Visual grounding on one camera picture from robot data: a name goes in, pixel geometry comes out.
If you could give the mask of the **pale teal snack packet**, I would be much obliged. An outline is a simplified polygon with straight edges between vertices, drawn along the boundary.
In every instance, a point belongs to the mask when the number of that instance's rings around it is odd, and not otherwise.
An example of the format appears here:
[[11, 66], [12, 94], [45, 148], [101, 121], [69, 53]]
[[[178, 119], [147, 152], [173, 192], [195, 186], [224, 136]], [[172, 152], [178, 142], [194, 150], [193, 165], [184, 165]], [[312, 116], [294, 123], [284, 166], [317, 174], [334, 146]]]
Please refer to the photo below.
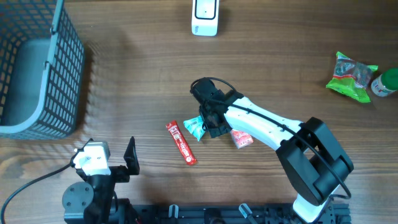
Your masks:
[[206, 132], [203, 127], [204, 121], [201, 116], [188, 119], [183, 122], [183, 125], [188, 130], [188, 132], [197, 139], [197, 141], [200, 141], [200, 139], [203, 137], [203, 135]]

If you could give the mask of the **green clear snack bag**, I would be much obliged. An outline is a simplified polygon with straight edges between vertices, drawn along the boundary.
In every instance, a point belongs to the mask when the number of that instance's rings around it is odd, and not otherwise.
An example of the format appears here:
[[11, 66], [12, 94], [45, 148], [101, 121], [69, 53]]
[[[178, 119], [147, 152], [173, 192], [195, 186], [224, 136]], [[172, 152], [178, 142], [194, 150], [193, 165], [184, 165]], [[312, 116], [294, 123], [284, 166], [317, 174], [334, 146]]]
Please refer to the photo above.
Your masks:
[[337, 52], [333, 77], [326, 84], [326, 88], [360, 103], [370, 103], [371, 100], [366, 89], [377, 70], [377, 65], [366, 65]]

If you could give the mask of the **red snack wrapper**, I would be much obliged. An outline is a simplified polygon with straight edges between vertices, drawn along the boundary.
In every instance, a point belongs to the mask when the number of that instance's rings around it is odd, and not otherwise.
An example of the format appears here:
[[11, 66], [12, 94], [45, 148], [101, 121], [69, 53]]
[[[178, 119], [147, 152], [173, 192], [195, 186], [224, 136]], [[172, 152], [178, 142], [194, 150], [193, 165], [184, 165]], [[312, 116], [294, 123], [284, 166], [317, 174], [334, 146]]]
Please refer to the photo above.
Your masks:
[[171, 121], [165, 125], [170, 135], [173, 137], [176, 146], [178, 147], [184, 161], [188, 166], [194, 166], [197, 163], [188, 143], [186, 142], [176, 121]]

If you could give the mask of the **green lid jar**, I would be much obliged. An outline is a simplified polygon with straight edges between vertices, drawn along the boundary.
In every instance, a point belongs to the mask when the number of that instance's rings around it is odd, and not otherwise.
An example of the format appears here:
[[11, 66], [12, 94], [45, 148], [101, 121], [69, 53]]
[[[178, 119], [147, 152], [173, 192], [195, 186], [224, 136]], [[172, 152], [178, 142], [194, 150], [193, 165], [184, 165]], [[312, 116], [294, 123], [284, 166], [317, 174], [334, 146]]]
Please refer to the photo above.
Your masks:
[[376, 96], [385, 97], [398, 89], [397, 68], [384, 72], [371, 83], [371, 90]]

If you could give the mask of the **small red snack packet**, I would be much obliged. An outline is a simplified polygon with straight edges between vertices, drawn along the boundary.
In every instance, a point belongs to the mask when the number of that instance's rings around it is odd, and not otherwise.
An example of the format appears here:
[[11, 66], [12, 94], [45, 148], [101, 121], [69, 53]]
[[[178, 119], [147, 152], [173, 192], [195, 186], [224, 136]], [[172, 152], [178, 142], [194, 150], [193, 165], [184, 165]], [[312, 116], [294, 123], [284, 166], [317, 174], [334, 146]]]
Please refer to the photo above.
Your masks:
[[230, 134], [238, 149], [244, 148], [254, 142], [252, 136], [243, 131], [232, 129]]

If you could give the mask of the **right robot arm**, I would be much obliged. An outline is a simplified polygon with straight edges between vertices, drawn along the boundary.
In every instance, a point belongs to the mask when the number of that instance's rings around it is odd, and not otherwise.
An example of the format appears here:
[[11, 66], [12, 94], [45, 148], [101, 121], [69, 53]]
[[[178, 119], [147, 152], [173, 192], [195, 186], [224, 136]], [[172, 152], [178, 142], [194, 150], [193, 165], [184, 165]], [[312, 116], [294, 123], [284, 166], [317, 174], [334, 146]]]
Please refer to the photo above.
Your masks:
[[212, 138], [242, 131], [275, 150], [297, 192], [291, 212], [279, 217], [283, 222], [316, 223], [333, 199], [352, 197], [344, 181], [354, 170], [353, 162], [322, 120], [281, 117], [258, 107], [235, 88], [223, 93], [215, 81], [204, 77], [190, 85], [200, 104], [202, 128]]

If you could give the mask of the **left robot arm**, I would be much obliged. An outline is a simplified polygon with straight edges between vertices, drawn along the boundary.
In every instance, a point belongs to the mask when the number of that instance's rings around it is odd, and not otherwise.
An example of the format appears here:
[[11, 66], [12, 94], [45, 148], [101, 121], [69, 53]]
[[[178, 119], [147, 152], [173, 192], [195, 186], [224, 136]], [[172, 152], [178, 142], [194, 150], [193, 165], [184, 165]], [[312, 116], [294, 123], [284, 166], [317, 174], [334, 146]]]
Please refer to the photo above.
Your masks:
[[76, 150], [71, 167], [81, 182], [71, 184], [63, 193], [66, 223], [141, 223], [142, 218], [127, 198], [118, 198], [115, 186], [139, 175], [135, 139], [130, 138], [123, 155], [124, 165], [109, 166], [110, 150], [106, 141], [90, 139]]

